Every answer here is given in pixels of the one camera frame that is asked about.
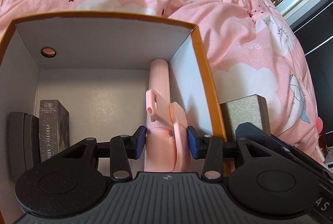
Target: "ribbed surface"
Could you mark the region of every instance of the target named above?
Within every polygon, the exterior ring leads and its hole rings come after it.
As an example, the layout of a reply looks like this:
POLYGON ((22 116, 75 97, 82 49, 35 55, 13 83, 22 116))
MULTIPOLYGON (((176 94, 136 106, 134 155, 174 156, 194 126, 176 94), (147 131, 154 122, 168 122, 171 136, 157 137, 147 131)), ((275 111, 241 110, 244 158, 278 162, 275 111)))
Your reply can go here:
POLYGON ((130 183, 112 187, 95 208, 66 219, 25 215, 18 224, 313 224, 308 216, 293 220, 262 219, 238 208, 222 186, 202 182, 194 173, 140 173, 130 183))

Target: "white cloud print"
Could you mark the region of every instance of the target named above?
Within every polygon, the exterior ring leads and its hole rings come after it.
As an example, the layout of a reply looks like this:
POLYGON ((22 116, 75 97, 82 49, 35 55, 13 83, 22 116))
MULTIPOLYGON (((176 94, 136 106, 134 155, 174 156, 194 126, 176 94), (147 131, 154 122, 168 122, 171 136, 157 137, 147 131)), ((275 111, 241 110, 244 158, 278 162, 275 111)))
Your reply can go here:
POLYGON ((294 49, 295 36, 289 26, 279 18, 267 14, 256 21, 252 30, 254 33, 259 33, 264 28, 269 29, 272 47, 277 54, 286 56, 289 51, 294 49))
POLYGON ((269 120, 274 121, 281 110, 276 94, 278 84, 271 70, 256 70, 245 63, 236 63, 229 72, 217 71, 213 75, 219 103, 258 94, 266 98, 269 120))
POLYGON ((121 5, 117 0, 86 0, 79 4, 76 10, 114 11, 157 16, 153 9, 144 8, 133 3, 121 5))
POLYGON ((269 9, 272 9, 276 13, 280 14, 280 12, 276 9, 276 7, 274 6, 274 4, 272 2, 265 1, 265 4, 269 9))

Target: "pink bedsheet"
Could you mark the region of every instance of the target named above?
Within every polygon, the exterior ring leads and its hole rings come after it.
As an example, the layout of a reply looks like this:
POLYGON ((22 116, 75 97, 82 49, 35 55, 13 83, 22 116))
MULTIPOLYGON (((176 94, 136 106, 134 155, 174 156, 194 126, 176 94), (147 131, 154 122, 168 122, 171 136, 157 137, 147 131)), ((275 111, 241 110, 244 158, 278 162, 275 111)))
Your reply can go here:
POLYGON ((220 102, 265 97, 272 134, 322 162, 304 53, 269 0, 0 0, 0 37, 13 18, 64 10, 136 12, 199 25, 220 102))

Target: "dark wall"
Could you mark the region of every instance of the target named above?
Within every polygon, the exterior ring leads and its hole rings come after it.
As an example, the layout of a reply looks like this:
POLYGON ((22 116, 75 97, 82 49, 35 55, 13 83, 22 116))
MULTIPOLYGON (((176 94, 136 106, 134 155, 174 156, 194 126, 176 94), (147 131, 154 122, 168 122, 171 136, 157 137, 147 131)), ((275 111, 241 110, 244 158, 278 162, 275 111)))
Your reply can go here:
MULTIPOLYGON (((333 38, 330 39, 333 36, 332 2, 310 17, 303 27, 299 26, 295 30, 304 53, 309 52, 305 58, 316 94, 318 116, 323 120, 327 132, 333 131, 333 38)), ((327 145, 333 146, 333 133, 327 135, 327 145)))

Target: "pink handheld device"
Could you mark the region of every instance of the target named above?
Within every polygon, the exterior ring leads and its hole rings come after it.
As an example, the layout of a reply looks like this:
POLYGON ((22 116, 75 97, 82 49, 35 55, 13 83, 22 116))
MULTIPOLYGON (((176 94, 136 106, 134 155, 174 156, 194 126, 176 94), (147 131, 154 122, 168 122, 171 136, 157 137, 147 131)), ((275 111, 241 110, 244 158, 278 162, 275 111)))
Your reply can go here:
POLYGON ((188 123, 182 107, 176 102, 170 104, 169 66, 163 59, 156 59, 150 65, 146 109, 144 170, 189 171, 190 155, 186 134, 188 123))

